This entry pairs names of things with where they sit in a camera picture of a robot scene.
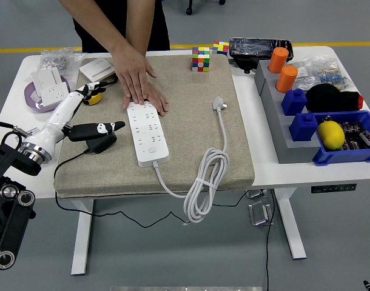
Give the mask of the person's right hand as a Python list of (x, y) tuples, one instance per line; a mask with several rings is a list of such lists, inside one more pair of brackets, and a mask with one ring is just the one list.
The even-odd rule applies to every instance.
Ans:
[(149, 86), (146, 74), (155, 77), (147, 59), (127, 41), (116, 46), (111, 52), (116, 75), (121, 82), (125, 98), (135, 104), (144, 104), (148, 99)]

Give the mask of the person's left hand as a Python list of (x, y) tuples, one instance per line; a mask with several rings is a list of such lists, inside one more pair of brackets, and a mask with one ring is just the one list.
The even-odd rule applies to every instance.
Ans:
[(147, 93), (144, 94), (140, 99), (124, 97), (123, 109), (127, 109), (131, 102), (144, 105), (146, 101), (149, 101), (155, 107), (160, 116), (165, 116), (168, 112), (168, 100), (151, 82), (147, 82), (147, 88)]

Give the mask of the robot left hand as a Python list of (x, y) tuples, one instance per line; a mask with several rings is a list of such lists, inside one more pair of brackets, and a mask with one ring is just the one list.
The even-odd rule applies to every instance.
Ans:
[(106, 90), (108, 82), (91, 82), (71, 93), (54, 109), (45, 126), (37, 133), (27, 137), (19, 148), (20, 152), (39, 152), (47, 156), (47, 159), (55, 153), (55, 145), (64, 137), (72, 142), (86, 141), (102, 138), (121, 128), (126, 124), (123, 121), (101, 122), (69, 126), (81, 103), (91, 99), (93, 95)]

